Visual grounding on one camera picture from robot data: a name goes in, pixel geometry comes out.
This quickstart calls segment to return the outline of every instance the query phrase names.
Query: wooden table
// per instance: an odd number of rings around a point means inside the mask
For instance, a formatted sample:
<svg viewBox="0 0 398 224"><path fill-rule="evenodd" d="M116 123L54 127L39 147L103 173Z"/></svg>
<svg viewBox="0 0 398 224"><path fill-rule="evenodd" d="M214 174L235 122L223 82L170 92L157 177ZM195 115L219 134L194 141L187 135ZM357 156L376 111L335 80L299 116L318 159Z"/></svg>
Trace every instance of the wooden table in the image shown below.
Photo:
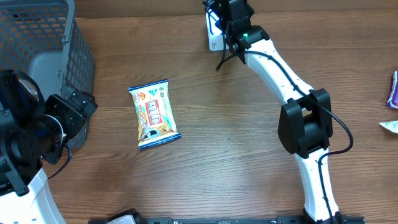
<svg viewBox="0 0 398 224"><path fill-rule="evenodd" d="M237 58L215 72L221 54L208 50L203 16L78 23L96 59L99 108L86 145L50 180L67 223L129 208L173 218L302 213L299 170L277 137L276 97ZM398 119L385 107L398 69L398 9L276 12L256 14L253 23L298 75L328 90L353 132L353 150L330 158L340 210L367 223L397 223L398 135L379 122ZM164 78L183 138L139 152L127 88ZM336 123L334 130L331 150L345 148L346 134ZM46 164L46 172L61 162Z"/></svg>

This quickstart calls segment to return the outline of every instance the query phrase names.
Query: purple package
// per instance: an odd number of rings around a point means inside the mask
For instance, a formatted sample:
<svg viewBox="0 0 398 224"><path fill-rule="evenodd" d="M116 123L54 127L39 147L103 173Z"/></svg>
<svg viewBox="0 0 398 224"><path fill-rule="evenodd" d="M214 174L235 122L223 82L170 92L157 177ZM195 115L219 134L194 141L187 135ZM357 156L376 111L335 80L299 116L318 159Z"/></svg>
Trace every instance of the purple package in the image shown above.
<svg viewBox="0 0 398 224"><path fill-rule="evenodd" d="M387 100L387 107L398 110L398 86L397 86L398 71L394 72L392 76L391 94Z"/></svg>

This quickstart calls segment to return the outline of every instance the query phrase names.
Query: gray plastic basket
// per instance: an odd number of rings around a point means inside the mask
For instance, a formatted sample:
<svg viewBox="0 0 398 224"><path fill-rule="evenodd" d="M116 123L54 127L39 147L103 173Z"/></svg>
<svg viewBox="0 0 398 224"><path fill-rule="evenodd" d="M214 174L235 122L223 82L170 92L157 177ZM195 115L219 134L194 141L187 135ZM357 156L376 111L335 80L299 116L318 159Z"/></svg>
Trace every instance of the gray plastic basket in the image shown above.
<svg viewBox="0 0 398 224"><path fill-rule="evenodd" d="M21 70L40 87L68 98L93 89L94 58L75 22L73 0L0 0L0 69ZM81 147L88 124L70 142Z"/></svg>

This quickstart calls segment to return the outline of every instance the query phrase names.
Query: wall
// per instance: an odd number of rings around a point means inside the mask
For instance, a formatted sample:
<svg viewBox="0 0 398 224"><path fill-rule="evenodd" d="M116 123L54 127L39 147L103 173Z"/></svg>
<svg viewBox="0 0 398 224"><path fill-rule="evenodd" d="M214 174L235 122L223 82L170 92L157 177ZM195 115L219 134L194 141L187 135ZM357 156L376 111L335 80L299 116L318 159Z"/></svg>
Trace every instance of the wall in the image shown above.
<svg viewBox="0 0 398 224"><path fill-rule="evenodd" d="M202 14L202 0L75 0L77 17ZM398 7L397 0L249 0L256 12Z"/></svg>

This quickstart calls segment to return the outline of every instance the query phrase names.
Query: white and blue snack bag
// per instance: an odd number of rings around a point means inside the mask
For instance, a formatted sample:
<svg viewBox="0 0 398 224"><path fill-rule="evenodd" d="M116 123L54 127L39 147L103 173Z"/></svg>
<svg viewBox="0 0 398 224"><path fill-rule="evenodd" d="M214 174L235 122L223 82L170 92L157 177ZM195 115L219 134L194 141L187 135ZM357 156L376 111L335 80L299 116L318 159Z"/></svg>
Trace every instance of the white and blue snack bag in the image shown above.
<svg viewBox="0 0 398 224"><path fill-rule="evenodd" d="M182 137L170 105L168 80L130 87L129 93L136 106L140 150Z"/></svg>

